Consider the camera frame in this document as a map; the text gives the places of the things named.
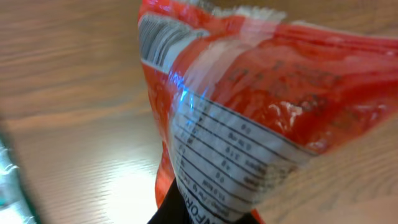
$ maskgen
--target wood grain surface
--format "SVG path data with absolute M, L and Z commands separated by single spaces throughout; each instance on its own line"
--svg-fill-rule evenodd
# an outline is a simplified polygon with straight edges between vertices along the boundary
M 397 0 L 214 0 L 398 36 Z M 49 223 L 146 223 L 161 143 L 139 61 L 139 0 L 2 0 L 0 110 Z M 268 223 L 396 223 L 398 119 L 311 164 L 260 209 Z

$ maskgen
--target wooden table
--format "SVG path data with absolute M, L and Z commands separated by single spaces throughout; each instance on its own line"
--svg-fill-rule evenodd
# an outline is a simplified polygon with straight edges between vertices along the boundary
M 223 6 L 239 2 L 216 1 Z M 398 35 L 396 0 L 244 3 L 286 11 L 290 20 Z M 49 223 L 145 223 L 156 210 L 154 177 L 161 143 L 138 55 L 139 4 L 138 0 L 1 2 L 0 109 L 29 188 Z M 359 223 L 378 215 L 383 222 L 360 223 L 395 223 L 391 218 L 398 218 L 398 142 L 391 139 L 396 133 L 398 119 L 360 143 L 386 153 L 361 154 L 357 146 L 352 155 L 363 163 L 349 166 L 353 171 L 349 175 L 336 172 L 335 177 L 342 179 L 328 179 L 330 173 L 320 171 L 304 183 L 306 179 L 298 175 L 284 194 L 262 205 L 269 223 L 292 223 L 300 217 Z M 375 157 L 379 165 L 369 166 Z M 319 164 L 336 165 L 334 161 L 326 158 Z M 331 190 L 321 194 L 325 188 Z

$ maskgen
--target red packaging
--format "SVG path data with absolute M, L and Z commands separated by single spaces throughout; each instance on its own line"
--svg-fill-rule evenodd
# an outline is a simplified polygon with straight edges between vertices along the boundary
M 256 205 L 291 172 L 398 109 L 398 40 L 239 10 L 214 16 L 171 0 L 140 8 L 142 66 L 163 139 L 157 204 L 176 176 L 195 223 L 250 211 L 263 223 Z

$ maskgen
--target snack bag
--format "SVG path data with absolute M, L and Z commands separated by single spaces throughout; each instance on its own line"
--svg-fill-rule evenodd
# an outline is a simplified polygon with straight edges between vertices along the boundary
M 19 167 L 0 133 L 0 223 L 40 224 L 19 178 Z
M 143 0 L 141 61 L 193 223 L 234 223 L 309 160 L 398 109 L 398 40 L 283 24 L 281 12 Z

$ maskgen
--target barcode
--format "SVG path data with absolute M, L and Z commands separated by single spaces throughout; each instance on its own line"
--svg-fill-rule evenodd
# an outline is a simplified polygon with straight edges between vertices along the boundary
M 146 14 L 139 22 L 141 60 L 164 73 L 180 52 L 197 38 L 208 35 L 205 30 L 194 30 L 171 17 Z

